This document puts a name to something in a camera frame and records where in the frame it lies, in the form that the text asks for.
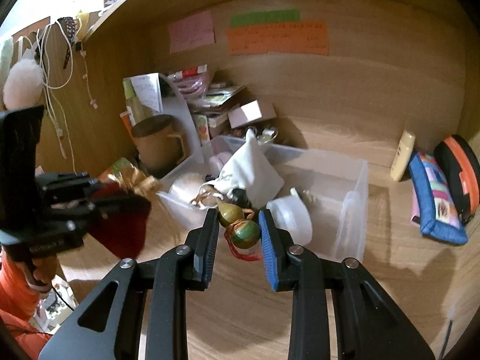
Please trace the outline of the person's left hand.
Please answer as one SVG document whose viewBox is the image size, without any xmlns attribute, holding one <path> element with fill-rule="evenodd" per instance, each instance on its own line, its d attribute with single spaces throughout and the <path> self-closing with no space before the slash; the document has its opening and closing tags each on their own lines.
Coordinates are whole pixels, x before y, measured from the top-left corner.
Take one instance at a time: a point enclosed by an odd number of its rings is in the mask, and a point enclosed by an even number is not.
<svg viewBox="0 0 480 360">
<path fill-rule="evenodd" d="M 49 288 L 56 275 L 59 261 L 56 255 L 46 258 L 36 258 L 30 262 L 17 262 L 16 266 L 24 273 L 27 283 L 39 291 L 40 288 Z"/>
</svg>

